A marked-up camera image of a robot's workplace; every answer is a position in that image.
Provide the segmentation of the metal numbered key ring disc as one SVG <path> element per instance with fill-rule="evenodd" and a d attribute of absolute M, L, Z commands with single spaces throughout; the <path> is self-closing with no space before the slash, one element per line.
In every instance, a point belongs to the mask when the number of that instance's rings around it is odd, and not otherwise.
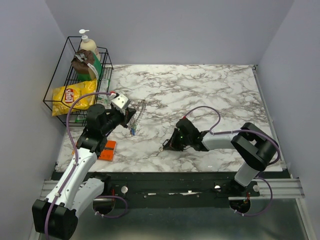
<path fill-rule="evenodd" d="M 131 132 L 136 131 L 138 123 L 142 119 L 144 112 L 146 110 L 146 105 L 147 105 L 147 103 L 144 99 L 141 99 L 138 101 L 137 112 L 133 115 L 133 117 L 131 118 L 131 120 L 128 123 L 128 128 Z"/>

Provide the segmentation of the key with blue tag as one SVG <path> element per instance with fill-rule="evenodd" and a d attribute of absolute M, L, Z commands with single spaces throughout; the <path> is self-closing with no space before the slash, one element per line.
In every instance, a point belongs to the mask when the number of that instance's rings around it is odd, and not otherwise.
<path fill-rule="evenodd" d="M 136 132 L 135 132 L 135 130 L 134 130 L 133 128 L 130 129 L 130 134 L 131 134 L 132 136 L 135 136 L 135 135 L 136 135 Z"/>

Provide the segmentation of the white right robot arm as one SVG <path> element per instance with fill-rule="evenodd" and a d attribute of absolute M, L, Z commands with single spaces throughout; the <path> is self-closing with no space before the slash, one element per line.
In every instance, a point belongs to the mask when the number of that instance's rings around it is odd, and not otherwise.
<path fill-rule="evenodd" d="M 281 156 L 278 143 L 251 122 L 246 122 L 238 130 L 211 133 L 209 130 L 199 131 L 184 117 L 177 122 L 162 149 L 182 152 L 187 147 L 198 152 L 235 149 L 244 160 L 230 183 L 230 191 L 236 196 L 247 192 L 248 185 L 258 173 L 279 161 Z"/>

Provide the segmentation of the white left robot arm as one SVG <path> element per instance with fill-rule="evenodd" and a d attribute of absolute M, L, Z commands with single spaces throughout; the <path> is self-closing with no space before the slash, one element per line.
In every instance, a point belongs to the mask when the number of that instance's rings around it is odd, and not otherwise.
<path fill-rule="evenodd" d="M 81 185 L 104 150 L 108 134 L 119 125 L 127 128 L 135 113 L 133 108 L 117 108 L 115 104 L 110 109 L 102 104 L 94 104 L 88 109 L 86 127 L 72 144 L 74 154 L 69 166 L 45 199 L 37 199 L 32 205 L 36 232 L 44 234 L 46 239 L 69 240 L 84 210 L 96 197 L 110 194 L 111 185 L 99 178 L 90 178 Z"/>

